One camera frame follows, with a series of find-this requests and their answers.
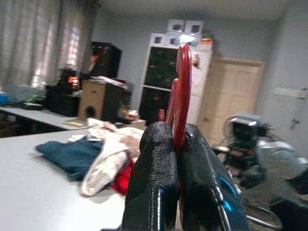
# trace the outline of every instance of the red cloth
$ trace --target red cloth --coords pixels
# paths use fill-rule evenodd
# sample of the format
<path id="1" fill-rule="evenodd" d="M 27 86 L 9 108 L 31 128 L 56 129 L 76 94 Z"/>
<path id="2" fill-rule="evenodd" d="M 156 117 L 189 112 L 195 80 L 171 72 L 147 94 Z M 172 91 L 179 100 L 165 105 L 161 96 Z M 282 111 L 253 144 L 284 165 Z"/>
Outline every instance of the red cloth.
<path id="1" fill-rule="evenodd" d="M 114 183 L 111 186 L 117 192 L 126 195 L 128 190 L 129 176 L 131 169 L 134 167 L 135 163 L 132 159 L 129 160 L 130 164 L 123 167 L 123 170 L 117 174 Z"/>

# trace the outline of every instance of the desk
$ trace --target desk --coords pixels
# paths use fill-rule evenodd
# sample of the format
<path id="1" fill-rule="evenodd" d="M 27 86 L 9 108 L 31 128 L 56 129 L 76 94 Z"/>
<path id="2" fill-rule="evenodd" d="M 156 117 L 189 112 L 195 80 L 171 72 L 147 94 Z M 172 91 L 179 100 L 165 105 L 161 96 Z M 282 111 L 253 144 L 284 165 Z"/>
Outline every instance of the desk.
<path id="1" fill-rule="evenodd" d="M 88 131 L 61 131 L 0 139 L 0 229 L 99 231 L 120 225 L 125 198 L 113 190 L 79 194 L 79 183 L 45 160 L 34 147 L 66 142 Z"/>
<path id="2" fill-rule="evenodd" d="M 66 117 L 64 115 L 56 114 L 48 110 L 25 110 L 21 108 L 9 108 L 9 107 L 0 107 L 0 111 L 14 116 L 23 117 L 35 122 L 47 124 L 61 130 L 78 130 L 87 128 L 86 126 L 77 128 L 69 125 L 63 124 L 67 120 L 77 119 L 77 117 Z"/>

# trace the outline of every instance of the black cabinet door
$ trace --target black cabinet door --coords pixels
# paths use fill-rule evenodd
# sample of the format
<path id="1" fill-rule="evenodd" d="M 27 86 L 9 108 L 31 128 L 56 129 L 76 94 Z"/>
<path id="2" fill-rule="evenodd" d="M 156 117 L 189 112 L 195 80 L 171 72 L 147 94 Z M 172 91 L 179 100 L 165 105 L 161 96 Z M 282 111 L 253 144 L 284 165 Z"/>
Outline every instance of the black cabinet door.
<path id="1" fill-rule="evenodd" d="M 177 53 L 177 49 L 152 47 L 144 84 L 171 89 L 173 80 L 178 77 Z"/>
<path id="2" fill-rule="evenodd" d="M 158 121 L 159 109 L 167 112 L 169 98 L 169 91 L 143 88 L 139 113 L 141 119 L 146 120 L 146 125 Z"/>

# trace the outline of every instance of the curtain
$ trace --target curtain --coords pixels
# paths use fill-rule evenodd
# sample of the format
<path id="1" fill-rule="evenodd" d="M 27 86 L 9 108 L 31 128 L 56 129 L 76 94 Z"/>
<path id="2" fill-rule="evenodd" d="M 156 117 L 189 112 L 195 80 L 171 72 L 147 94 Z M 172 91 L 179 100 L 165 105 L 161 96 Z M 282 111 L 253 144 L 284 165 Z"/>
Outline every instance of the curtain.
<path id="1" fill-rule="evenodd" d="M 1 0 L 0 86 L 44 88 L 58 69 L 83 70 L 95 0 Z"/>

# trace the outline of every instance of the pile of clothes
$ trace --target pile of clothes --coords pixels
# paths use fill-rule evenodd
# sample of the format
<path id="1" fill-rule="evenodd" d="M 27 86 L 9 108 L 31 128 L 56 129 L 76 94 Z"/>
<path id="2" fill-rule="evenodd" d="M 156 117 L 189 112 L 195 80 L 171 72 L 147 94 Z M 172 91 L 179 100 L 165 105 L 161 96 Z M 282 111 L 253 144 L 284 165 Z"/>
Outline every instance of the pile of clothes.
<path id="1" fill-rule="evenodd" d="M 88 126 L 88 135 L 72 136 L 68 143 L 50 141 L 36 149 L 63 168 L 70 180 L 82 181 L 83 195 L 94 196 L 107 187 L 126 195 L 143 130 L 117 129 L 93 118 L 88 119 Z"/>

